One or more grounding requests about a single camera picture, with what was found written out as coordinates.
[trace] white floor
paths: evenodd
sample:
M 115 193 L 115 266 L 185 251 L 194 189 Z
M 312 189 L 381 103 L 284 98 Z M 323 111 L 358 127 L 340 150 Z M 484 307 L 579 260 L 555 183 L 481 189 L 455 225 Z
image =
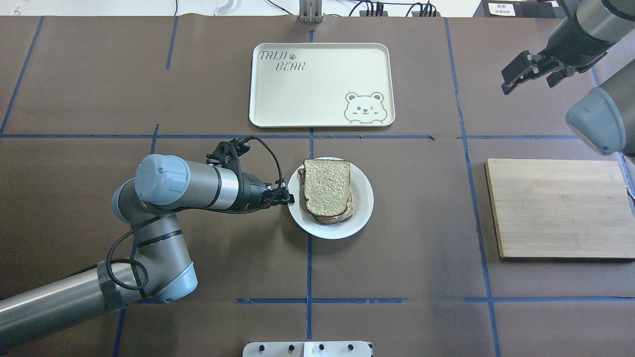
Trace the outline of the white floor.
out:
M 0 0 L 0 15 L 14 16 L 172 16 L 177 0 Z M 217 8 L 229 0 L 178 0 L 178 15 L 199 13 L 214 15 Z M 298 13 L 298 0 L 273 0 L 274 3 Z M 395 1 L 393 3 L 412 3 Z M 323 11 L 327 14 L 348 16 L 357 1 L 323 0 Z M 433 0 L 431 1 L 444 17 L 471 17 L 480 0 Z M 389 16 L 405 16 L 409 6 L 385 5 Z M 231 8 L 222 15 L 284 15 L 285 12 L 269 5 L 265 0 L 234 0 Z

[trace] wooden cutting board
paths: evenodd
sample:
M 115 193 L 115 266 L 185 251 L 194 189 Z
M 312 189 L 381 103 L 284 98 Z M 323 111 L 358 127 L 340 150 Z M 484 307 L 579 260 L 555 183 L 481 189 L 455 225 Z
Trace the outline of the wooden cutting board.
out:
M 635 218 L 615 161 L 489 159 L 501 257 L 635 259 Z

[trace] bear drawing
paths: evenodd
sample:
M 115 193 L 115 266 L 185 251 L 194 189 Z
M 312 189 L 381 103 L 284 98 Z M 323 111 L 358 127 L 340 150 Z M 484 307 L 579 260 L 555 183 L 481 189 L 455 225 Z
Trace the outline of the bear drawing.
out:
M 346 94 L 348 106 L 344 111 L 344 117 L 348 121 L 359 124 L 381 124 L 388 116 L 382 101 L 384 96 L 375 92 L 371 95 Z

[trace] sandwich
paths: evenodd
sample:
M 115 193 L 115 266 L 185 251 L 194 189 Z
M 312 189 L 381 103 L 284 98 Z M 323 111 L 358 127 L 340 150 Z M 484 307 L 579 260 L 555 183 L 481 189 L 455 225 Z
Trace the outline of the sandwich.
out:
M 336 224 L 354 212 L 351 164 L 346 160 L 304 160 L 298 174 L 307 211 L 322 224 Z

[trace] round plate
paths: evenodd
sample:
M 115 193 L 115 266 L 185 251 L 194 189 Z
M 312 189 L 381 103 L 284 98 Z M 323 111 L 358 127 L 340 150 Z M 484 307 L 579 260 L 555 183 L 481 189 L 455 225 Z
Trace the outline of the round plate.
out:
M 318 158 L 318 160 L 326 159 L 341 160 L 339 158 Z M 373 188 L 370 187 L 370 182 L 366 178 L 366 175 L 364 175 L 357 166 L 351 164 L 351 193 L 355 211 L 349 219 L 336 224 L 321 224 L 316 222 L 313 216 L 305 210 L 304 205 L 301 204 L 303 200 L 303 194 L 301 192 L 302 183 L 300 182 L 300 175 L 298 174 L 298 170 L 301 168 L 304 168 L 304 165 L 298 167 L 289 179 L 289 193 L 294 195 L 295 203 L 288 205 L 288 207 L 291 216 L 302 229 L 316 237 L 341 239 L 357 233 L 366 225 L 368 219 L 370 219 L 370 215 L 373 213 L 375 197 L 373 195 Z

